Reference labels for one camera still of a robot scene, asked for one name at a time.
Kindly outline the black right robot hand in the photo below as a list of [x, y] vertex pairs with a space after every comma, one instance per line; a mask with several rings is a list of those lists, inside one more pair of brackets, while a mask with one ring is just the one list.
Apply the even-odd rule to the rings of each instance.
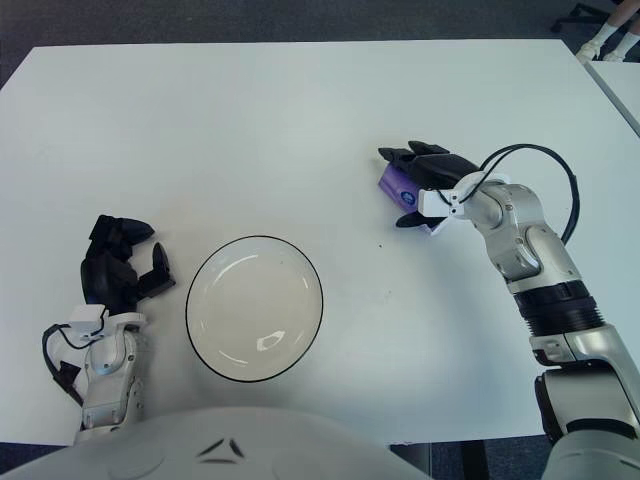
[[[409, 141], [409, 148], [380, 147], [378, 153], [387, 166], [378, 181], [386, 193], [404, 212], [395, 223], [397, 228], [419, 227], [434, 232], [449, 216], [448, 198], [440, 193], [451, 190], [466, 175], [479, 167], [439, 145]], [[419, 211], [420, 192], [434, 191], [436, 214], [424, 216]]]

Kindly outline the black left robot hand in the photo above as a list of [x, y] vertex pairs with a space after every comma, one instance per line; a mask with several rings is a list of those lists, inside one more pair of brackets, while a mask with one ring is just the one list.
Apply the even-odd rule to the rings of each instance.
[[140, 301], [175, 285], [166, 251], [160, 243], [154, 244], [149, 272], [139, 275], [130, 264], [133, 247], [149, 240], [154, 233], [149, 224], [139, 220], [98, 217], [80, 266], [86, 303], [102, 304], [112, 315], [135, 312]]

